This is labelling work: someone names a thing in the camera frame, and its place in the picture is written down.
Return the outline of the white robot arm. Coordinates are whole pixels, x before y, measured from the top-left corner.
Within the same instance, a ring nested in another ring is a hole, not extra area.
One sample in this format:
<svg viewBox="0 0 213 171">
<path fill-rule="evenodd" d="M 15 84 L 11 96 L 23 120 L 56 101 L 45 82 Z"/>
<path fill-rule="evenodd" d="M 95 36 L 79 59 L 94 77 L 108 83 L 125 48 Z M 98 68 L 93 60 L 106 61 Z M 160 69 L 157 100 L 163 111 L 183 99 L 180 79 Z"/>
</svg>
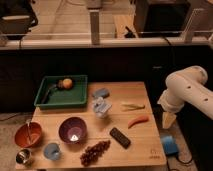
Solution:
<svg viewBox="0 0 213 171">
<path fill-rule="evenodd" d="M 166 89 L 158 100 L 164 110 L 164 129 L 172 126 L 185 103 L 190 103 L 213 120 L 213 91 L 205 87 L 207 80 L 208 74 L 201 66 L 190 66 L 167 76 Z"/>
</svg>

